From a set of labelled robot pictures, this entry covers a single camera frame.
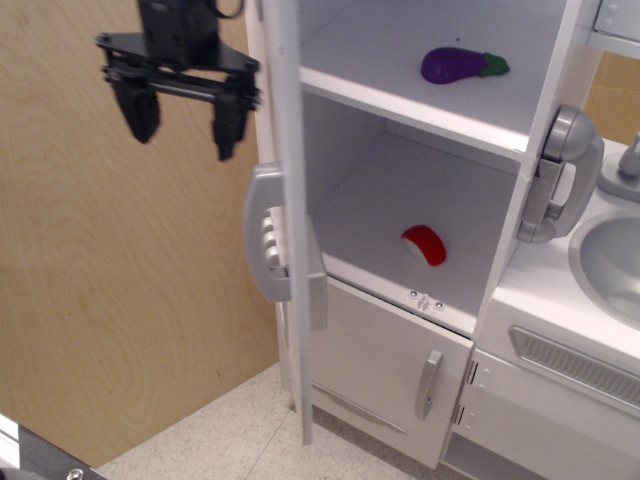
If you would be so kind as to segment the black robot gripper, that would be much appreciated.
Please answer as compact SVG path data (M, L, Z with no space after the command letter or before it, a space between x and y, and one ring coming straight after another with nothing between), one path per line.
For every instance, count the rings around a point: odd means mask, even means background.
M248 106L259 102L255 74L259 62L226 45L214 1L139 1L142 30L102 33L105 80L114 90L133 137L148 143L160 124L157 92L214 103L212 123L220 161L233 157L244 138Z

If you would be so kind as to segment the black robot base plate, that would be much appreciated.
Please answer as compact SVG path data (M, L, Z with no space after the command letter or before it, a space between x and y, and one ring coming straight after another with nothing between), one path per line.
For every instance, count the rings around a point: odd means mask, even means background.
M2 479L104 479L97 470L1 415Z

